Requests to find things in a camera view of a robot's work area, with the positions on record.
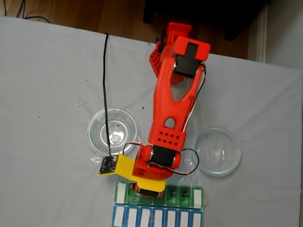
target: red robot arm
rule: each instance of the red robot arm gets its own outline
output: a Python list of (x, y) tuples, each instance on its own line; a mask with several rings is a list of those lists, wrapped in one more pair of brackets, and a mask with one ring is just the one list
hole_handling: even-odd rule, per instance
[[(150, 55), (151, 66), (158, 78), (148, 138), (151, 145), (140, 146), (133, 168), (135, 176), (166, 179), (173, 174), (171, 170), (178, 168), (181, 163), (187, 121), (204, 70), (201, 63), (206, 61), (210, 51), (209, 44), (188, 38), (190, 30), (189, 25), (170, 23), (166, 42), (163, 38), (157, 42)], [(191, 86), (181, 100), (175, 101), (171, 84), (176, 85), (184, 78), (192, 79)], [(174, 120), (172, 128), (165, 126), (169, 118)]]

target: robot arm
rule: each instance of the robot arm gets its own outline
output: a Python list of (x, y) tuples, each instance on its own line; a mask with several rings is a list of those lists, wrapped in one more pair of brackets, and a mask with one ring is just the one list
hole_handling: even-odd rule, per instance
[[(188, 38), (190, 30), (189, 25), (170, 23), (166, 42), (162, 35), (161, 41), (156, 43), (150, 55), (151, 66), (158, 78), (153, 96), (150, 145), (140, 144), (136, 160), (131, 164), (129, 161), (124, 168), (121, 168), (124, 166), (121, 160), (126, 157), (119, 155), (117, 158), (114, 173), (136, 181), (135, 191), (143, 195), (161, 196), (165, 179), (180, 166), (187, 122), (205, 79), (205, 68), (201, 63), (206, 61), (210, 45)], [(176, 85), (184, 78), (192, 80), (191, 86), (181, 100), (175, 101), (171, 84)], [(169, 118), (174, 120), (173, 127), (165, 126)], [(127, 176), (122, 171), (126, 168)]]

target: white fabric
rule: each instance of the white fabric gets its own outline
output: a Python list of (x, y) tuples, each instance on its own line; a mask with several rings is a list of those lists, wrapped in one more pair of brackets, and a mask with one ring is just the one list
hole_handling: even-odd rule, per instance
[[(98, 176), (87, 138), (103, 109), (105, 35), (15, 18), (0, 18), (0, 28), (0, 226), (110, 226), (117, 177)], [(108, 106), (133, 115), (144, 143), (153, 48), (114, 36), (107, 46)], [(226, 177), (182, 179), (205, 188), (204, 225), (298, 226), (301, 73), (218, 55), (206, 66), (186, 146), (218, 125), (235, 135), (242, 157)]]

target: glass bowl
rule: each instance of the glass bowl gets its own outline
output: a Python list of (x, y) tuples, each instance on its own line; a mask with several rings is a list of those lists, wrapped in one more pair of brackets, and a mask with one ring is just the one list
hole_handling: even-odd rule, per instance
[[(136, 142), (138, 139), (138, 125), (134, 118), (125, 110), (117, 108), (107, 109), (108, 132), (112, 155), (122, 153), (126, 142)], [(96, 113), (88, 127), (89, 144), (101, 156), (108, 156), (107, 135), (105, 127), (105, 110)], [(133, 148), (132, 144), (125, 147), (125, 153)]]
[(199, 155), (199, 169), (211, 176), (231, 173), (241, 157), (241, 148), (233, 134), (219, 127), (203, 130), (196, 138), (193, 149)]

